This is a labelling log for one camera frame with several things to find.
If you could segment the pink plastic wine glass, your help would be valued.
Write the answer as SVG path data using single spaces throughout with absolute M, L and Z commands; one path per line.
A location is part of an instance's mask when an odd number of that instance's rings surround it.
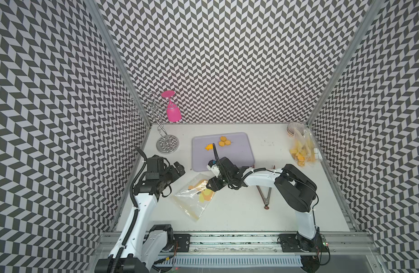
M 169 100 L 166 108 L 167 119 L 169 122 L 179 122 L 182 119 L 182 114 L 178 105 L 173 102 L 175 94 L 175 91 L 164 91 L 161 94 L 162 98 Z

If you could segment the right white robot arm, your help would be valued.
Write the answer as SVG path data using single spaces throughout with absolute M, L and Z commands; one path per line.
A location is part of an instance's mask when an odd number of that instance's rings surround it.
M 315 223 L 313 201 L 318 201 L 317 185 L 292 164 L 281 169 L 237 167 L 228 158 L 220 158 L 212 145 L 214 160 L 208 169 L 214 174 L 207 188 L 216 192 L 224 187 L 239 190 L 242 187 L 264 186 L 275 188 L 291 209 L 296 211 L 297 233 L 294 240 L 301 252 L 313 252 L 322 246 L 321 236 Z

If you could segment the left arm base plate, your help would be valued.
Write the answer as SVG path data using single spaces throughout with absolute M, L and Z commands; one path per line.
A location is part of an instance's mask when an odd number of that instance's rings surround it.
M 178 253 L 188 253 L 190 250 L 191 234 L 175 233 L 175 249 Z

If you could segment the clear bag with cookies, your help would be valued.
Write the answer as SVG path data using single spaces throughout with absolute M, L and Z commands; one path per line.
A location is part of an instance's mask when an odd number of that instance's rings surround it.
M 207 188 L 209 176 L 199 174 L 174 196 L 174 202 L 194 221 L 198 221 L 214 198 L 215 192 Z

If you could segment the red metal tongs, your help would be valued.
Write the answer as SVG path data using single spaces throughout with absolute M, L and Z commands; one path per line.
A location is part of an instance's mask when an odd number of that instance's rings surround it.
M 256 174 L 258 172 L 266 172 L 266 175 L 263 174 L 259 174 L 258 176 L 258 182 L 253 181 L 252 185 L 256 186 L 256 188 L 258 189 L 258 192 L 260 194 L 260 197 L 264 203 L 264 209 L 268 210 L 269 209 L 269 204 L 270 204 L 270 199 L 271 199 L 271 193 L 272 193 L 272 188 L 274 188 L 274 182 L 276 179 L 276 173 L 272 170 L 268 170 L 266 168 L 255 168 L 253 170 L 253 173 Z M 262 187 L 267 188 L 267 194 L 265 195 L 265 193 L 263 192 L 263 190 L 261 189 Z

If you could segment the aluminium mounting rail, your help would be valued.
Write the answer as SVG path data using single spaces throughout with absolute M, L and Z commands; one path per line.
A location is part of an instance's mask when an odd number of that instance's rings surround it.
M 188 232 L 189 251 L 178 255 L 313 255 L 318 253 L 282 249 L 279 235 L 283 232 Z M 366 232 L 322 232 L 331 254 L 378 255 Z

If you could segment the small pink stacked bowls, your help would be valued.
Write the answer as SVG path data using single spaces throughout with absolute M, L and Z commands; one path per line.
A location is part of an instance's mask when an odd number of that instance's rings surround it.
M 296 135 L 304 136 L 305 130 L 305 125 L 299 122 L 290 122 L 287 125 L 287 132 L 291 137 L 295 137 Z

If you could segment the clear resealable bag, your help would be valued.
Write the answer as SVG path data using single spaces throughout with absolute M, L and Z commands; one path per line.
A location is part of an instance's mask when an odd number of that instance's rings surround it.
M 307 163 L 315 162 L 314 143 L 308 131 L 294 129 L 294 143 L 289 150 L 292 158 L 299 167 L 305 167 Z
M 319 148 L 315 145 L 313 134 L 310 129 L 306 129 L 305 131 L 305 140 L 306 140 L 307 148 L 310 152 L 310 158 L 308 162 L 310 162 L 311 164 L 315 162 L 321 162 L 323 159 L 322 154 Z

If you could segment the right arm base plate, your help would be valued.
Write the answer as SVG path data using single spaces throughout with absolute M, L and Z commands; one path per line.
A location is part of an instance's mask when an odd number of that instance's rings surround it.
M 280 234 L 277 242 L 284 253 L 315 253 L 318 255 L 329 250 L 329 244 L 321 233 L 316 233 L 313 239 L 307 239 L 299 233 Z

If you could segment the lavender plastic tray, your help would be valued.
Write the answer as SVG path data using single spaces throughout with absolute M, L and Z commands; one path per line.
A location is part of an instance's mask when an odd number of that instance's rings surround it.
M 229 146 L 219 146 L 222 136 L 231 141 Z M 227 157 L 238 167 L 252 166 L 255 164 L 248 135 L 244 132 L 196 136 L 192 139 L 191 161 L 192 169 L 195 172 L 207 171 L 208 162 L 215 159 L 213 150 L 206 150 L 206 146 L 213 143 L 216 145 L 220 158 Z

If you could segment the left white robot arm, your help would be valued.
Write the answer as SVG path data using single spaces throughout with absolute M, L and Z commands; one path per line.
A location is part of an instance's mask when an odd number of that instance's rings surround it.
M 149 158 L 140 148 L 137 152 L 143 166 L 131 182 L 132 210 L 108 257 L 98 260 L 96 273 L 148 273 L 159 261 L 160 253 L 174 251 L 178 245 L 170 224 L 149 228 L 149 222 L 159 199 L 167 197 L 163 191 L 170 190 L 185 174 L 184 167 L 158 155 Z

